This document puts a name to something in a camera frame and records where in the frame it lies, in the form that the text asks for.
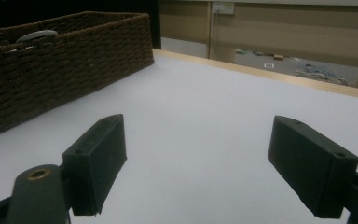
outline white tabletop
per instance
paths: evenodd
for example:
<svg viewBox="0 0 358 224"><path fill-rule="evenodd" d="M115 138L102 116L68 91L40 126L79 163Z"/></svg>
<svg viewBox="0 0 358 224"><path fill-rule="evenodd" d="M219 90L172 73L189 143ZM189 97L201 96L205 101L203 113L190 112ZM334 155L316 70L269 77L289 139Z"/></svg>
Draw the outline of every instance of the white tabletop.
<svg viewBox="0 0 358 224"><path fill-rule="evenodd" d="M0 134L0 200L98 119L123 114L128 160L78 223L346 223L314 217L267 158L275 115L358 156L358 98L155 55L145 69Z"/></svg>

